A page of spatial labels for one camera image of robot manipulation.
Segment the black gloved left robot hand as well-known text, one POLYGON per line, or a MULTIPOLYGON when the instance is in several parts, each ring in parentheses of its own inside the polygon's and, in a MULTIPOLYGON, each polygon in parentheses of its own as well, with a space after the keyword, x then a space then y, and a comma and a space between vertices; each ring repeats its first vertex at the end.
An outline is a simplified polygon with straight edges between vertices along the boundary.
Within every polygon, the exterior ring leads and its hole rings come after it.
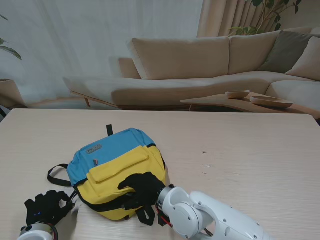
POLYGON ((40 222, 55 226, 75 207, 64 191, 56 190, 50 190, 45 195, 37 195, 35 201, 28 199, 24 205, 27 209, 28 226, 40 222))

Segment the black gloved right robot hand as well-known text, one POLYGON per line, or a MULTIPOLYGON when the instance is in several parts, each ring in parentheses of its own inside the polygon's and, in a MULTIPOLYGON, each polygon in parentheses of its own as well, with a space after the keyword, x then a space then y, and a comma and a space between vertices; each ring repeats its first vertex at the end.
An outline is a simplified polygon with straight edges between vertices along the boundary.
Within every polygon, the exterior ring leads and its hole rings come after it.
POLYGON ((165 187, 166 185, 151 172, 130 175, 118 185, 118 189, 132 188, 135 194, 132 199, 122 205, 122 208, 131 210, 152 206, 165 187))

